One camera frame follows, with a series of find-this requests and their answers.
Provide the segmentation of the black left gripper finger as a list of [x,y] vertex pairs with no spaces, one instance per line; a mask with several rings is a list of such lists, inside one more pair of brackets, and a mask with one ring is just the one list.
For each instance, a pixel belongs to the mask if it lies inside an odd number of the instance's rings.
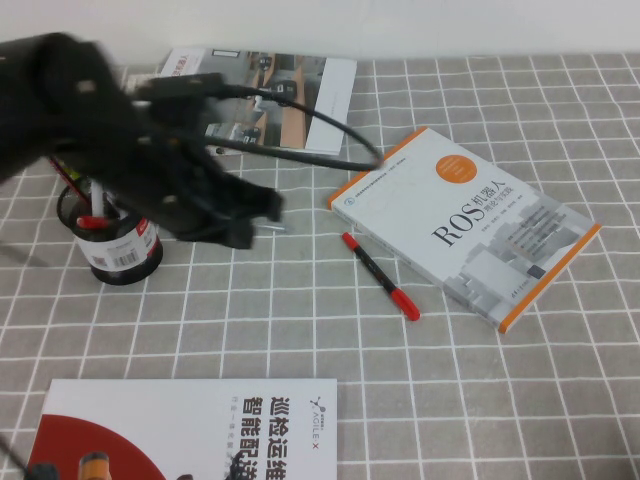
[[232,174],[227,175],[227,189],[227,213],[230,219],[282,218],[283,197],[276,190],[255,185]]
[[225,227],[222,244],[229,248],[248,250],[253,246],[255,228],[250,219],[229,221]]

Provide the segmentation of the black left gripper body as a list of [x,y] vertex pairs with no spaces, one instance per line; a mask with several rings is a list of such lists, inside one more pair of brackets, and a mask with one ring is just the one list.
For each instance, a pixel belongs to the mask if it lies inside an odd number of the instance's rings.
[[66,98],[56,104],[63,136],[56,155],[114,193],[125,209],[176,238],[222,243],[233,220],[227,213],[228,174],[191,127],[199,104]]

